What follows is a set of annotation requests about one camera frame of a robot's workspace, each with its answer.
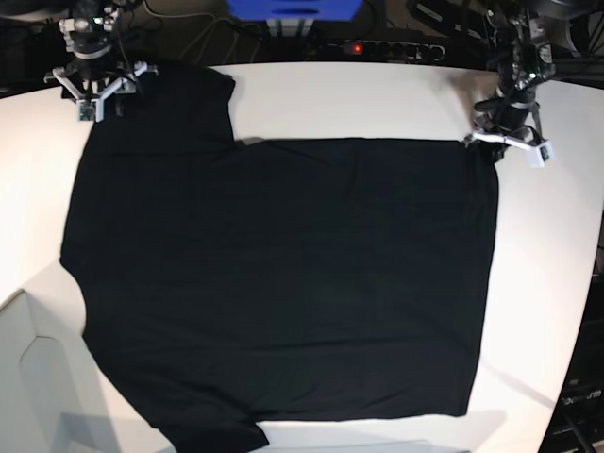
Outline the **black T-shirt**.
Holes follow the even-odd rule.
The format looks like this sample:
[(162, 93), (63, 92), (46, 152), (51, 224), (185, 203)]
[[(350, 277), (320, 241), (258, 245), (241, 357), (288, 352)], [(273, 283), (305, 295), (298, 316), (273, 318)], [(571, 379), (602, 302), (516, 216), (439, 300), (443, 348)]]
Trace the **black T-shirt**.
[(92, 128), (61, 265), (103, 374), (179, 452), (262, 421), (463, 416), (498, 178), (454, 141), (234, 140), (234, 80), (163, 63)]

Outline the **black equipment at right edge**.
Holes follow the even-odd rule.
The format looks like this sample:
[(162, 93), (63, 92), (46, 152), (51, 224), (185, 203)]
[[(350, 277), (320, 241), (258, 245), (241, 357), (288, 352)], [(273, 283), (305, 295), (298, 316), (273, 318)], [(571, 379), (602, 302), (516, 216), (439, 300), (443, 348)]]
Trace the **black equipment at right edge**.
[(603, 307), (587, 305), (562, 390), (539, 450), (603, 446)]

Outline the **blue plastic bin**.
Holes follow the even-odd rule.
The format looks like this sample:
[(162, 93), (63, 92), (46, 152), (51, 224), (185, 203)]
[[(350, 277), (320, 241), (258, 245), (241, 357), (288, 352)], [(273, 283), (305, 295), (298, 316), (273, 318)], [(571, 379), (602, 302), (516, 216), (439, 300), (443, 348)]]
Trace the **blue plastic bin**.
[(361, 0), (229, 0), (230, 13), (244, 21), (313, 19), (349, 21)]

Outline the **black power strip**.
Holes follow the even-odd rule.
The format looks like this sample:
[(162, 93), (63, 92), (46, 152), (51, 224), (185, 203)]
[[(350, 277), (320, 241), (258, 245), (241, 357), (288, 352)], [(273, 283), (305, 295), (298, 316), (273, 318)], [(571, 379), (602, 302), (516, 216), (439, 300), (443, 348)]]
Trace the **black power strip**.
[(330, 43), (316, 51), (317, 60), (439, 64), (445, 60), (441, 45), (415, 42), (353, 41)]

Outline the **white box at table corner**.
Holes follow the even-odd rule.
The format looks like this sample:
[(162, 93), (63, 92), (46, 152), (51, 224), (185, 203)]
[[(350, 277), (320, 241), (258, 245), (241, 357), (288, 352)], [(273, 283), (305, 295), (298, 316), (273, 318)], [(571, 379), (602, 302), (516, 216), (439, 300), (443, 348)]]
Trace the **white box at table corner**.
[(23, 290), (1, 305), (1, 449), (121, 449), (98, 370), (78, 332)]

